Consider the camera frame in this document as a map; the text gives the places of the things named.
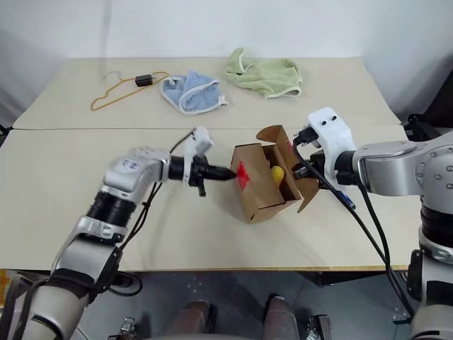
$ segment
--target gray floor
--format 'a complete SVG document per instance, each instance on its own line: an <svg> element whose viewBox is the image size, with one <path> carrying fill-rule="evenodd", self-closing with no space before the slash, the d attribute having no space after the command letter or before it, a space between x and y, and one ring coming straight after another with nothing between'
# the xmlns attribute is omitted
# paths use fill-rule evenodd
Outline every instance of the gray floor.
<svg viewBox="0 0 453 340"><path fill-rule="evenodd" d="M309 315L329 314L333 340L402 340L408 326L396 326L405 314L384 275L320 288L295 272L143 273L143 291L134 297L100 295L88 307L74 339L107 339L125 316L139 323L141 339L162 334L184 304L208 300L218 307L217 331L259 339L263 308L271 293L293 306L301 339Z"/></svg>

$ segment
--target red marking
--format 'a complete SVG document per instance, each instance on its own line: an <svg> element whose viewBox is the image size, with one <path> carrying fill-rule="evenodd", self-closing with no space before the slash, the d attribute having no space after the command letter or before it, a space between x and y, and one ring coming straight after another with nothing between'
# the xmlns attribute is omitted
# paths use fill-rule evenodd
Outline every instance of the red marking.
<svg viewBox="0 0 453 340"><path fill-rule="evenodd" d="M250 181L250 178L248 177L246 167L243 165L242 161L239 162L237 176L239 186L243 190L246 187L247 182Z"/></svg>

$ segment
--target white table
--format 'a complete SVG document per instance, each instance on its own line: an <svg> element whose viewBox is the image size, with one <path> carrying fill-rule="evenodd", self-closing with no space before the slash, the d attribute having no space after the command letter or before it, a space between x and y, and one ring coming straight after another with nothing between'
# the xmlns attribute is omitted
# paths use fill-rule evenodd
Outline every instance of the white table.
<svg viewBox="0 0 453 340"><path fill-rule="evenodd" d="M330 106L348 122L363 125L397 125L362 60L353 58L294 59L302 74L302 95L297 98L264 99L239 89L224 76L225 58L187 59L70 59L66 61L34 104L14 123L15 129L95 128L192 128L261 129L283 124L301 128L313 111ZM164 70L187 74L193 69L218 78L229 107L195 117L185 117L160 94L159 84L104 109L92 112L90 104L117 82L117 75L103 78L106 71L119 71L123 78ZM134 82L112 92L117 98L137 89Z"/></svg>
<svg viewBox="0 0 453 340"><path fill-rule="evenodd" d="M357 145L405 136L399 126L352 122L350 127ZM255 142L257 131L211 130L215 146L210 162L228 166L233 146ZM184 132L12 131L0 148L0 268L49 269L74 223L93 202L109 163L130 147L169 148ZM313 149L304 151L308 155ZM232 182L206 181L206 190L208 197L198 198L196 188L166 183L143 230L126 248L121 269L383 269L360 227L327 191L319 192L300 214L295 204L271 220L249 225ZM377 237L358 190L350 187L347 194ZM389 240L392 264L407 268L418 246L419 198L371 197Z"/></svg>

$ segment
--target yellow ball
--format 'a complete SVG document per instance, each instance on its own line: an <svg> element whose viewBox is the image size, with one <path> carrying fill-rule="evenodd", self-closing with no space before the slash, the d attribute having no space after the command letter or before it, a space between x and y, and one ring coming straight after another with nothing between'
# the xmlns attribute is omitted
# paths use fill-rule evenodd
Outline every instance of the yellow ball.
<svg viewBox="0 0 453 340"><path fill-rule="evenodd" d="M280 187L280 184L283 181L283 177L285 177L285 170L283 170L281 166L274 165L272 168L270 168L270 172L272 173L275 184Z"/></svg>

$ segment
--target cardboard box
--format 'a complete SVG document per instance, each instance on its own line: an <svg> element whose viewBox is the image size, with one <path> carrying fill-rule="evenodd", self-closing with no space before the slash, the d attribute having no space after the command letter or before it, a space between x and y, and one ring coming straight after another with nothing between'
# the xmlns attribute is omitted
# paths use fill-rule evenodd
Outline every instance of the cardboard box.
<svg viewBox="0 0 453 340"><path fill-rule="evenodd" d="M318 192L318 181L313 178L294 180L292 167L298 161L283 126L266 127L256 138L274 144L238 145L234 148L231 161L231 170L238 174L236 185L247 221L257 223L268 220L303 199L298 210L298 213L301 212ZM270 172L274 165L285 170L279 188Z"/></svg>

